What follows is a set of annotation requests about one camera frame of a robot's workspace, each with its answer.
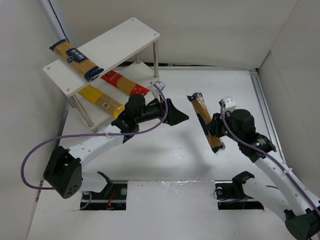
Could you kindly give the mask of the yellow spaghetti bag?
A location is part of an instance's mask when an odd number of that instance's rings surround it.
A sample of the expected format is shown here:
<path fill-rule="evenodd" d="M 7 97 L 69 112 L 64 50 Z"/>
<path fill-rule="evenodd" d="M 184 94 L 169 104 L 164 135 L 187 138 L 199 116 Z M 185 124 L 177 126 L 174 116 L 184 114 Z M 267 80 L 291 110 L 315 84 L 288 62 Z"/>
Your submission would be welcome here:
<path fill-rule="evenodd" d="M 99 107 L 103 111 L 110 114 L 115 119 L 125 110 L 125 106 L 112 97 L 106 95 L 101 90 L 88 85 L 77 92 L 80 96 L 88 100 L 90 103 Z"/>

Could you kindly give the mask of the red spaghetti bag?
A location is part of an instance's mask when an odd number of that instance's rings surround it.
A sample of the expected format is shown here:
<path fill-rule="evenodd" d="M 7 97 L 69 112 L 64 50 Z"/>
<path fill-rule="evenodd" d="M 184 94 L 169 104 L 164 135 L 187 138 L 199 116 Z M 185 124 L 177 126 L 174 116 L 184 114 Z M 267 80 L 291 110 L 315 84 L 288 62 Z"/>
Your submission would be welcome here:
<path fill-rule="evenodd" d="M 150 92 L 149 89 L 124 77 L 114 70 L 105 73 L 100 78 L 129 96 L 135 94 L 145 96 Z"/>

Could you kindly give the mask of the clear navy-end spaghetti bag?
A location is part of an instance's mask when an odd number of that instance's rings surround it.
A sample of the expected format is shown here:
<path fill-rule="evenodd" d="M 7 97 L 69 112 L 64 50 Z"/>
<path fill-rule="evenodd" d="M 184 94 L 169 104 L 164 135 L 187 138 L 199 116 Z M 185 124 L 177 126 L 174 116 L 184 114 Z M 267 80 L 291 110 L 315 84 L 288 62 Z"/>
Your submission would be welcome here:
<path fill-rule="evenodd" d="M 207 128 L 207 125 L 212 121 L 212 117 L 207 109 L 202 93 L 195 92 L 194 94 L 187 95 L 186 97 L 192 104 L 211 150 L 218 155 L 221 150 L 225 149 L 225 145 L 219 138 L 213 136 Z"/>

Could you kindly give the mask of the navy label spaghetti bag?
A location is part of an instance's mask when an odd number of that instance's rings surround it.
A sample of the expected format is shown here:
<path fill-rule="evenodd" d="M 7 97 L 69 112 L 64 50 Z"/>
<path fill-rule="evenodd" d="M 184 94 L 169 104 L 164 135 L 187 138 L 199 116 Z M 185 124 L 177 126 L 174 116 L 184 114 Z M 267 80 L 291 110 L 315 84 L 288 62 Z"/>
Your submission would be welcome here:
<path fill-rule="evenodd" d="M 103 68 L 95 64 L 66 39 L 56 42 L 49 49 L 56 53 L 68 66 L 73 68 L 89 83 L 94 81 L 104 71 Z"/>

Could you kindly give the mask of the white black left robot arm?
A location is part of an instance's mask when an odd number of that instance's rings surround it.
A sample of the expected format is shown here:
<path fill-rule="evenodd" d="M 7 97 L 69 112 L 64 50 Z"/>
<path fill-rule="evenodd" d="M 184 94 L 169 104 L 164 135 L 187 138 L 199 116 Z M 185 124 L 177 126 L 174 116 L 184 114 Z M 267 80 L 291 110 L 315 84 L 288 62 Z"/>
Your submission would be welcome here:
<path fill-rule="evenodd" d="M 69 148 L 55 148 L 45 168 L 44 179 L 63 199 L 68 199 L 77 192 L 107 197 L 112 191 L 113 181 L 101 171 L 84 172 L 85 166 L 137 135 L 141 123 L 155 119 L 175 126 L 187 121 L 189 116 L 178 110 L 169 98 L 155 98 L 146 103 L 144 96 L 134 94 L 129 97 L 119 116 L 97 136 Z"/>

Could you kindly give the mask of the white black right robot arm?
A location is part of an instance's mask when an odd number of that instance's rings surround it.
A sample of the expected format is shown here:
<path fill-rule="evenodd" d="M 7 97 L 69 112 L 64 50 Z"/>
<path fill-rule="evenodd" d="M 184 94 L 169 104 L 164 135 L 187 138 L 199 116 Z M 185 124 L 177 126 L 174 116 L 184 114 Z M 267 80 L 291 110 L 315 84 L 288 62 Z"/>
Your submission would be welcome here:
<path fill-rule="evenodd" d="M 216 138 L 228 137 L 237 142 L 240 152 L 261 169 L 275 185 L 259 186 L 255 176 L 243 171 L 232 178 L 234 190 L 264 204 L 284 221 L 289 233 L 297 240 L 309 240 L 320 232 L 320 199 L 307 190 L 292 170 L 275 157 L 276 147 L 256 131 L 255 119 L 248 110 L 221 107 L 207 124 Z"/>

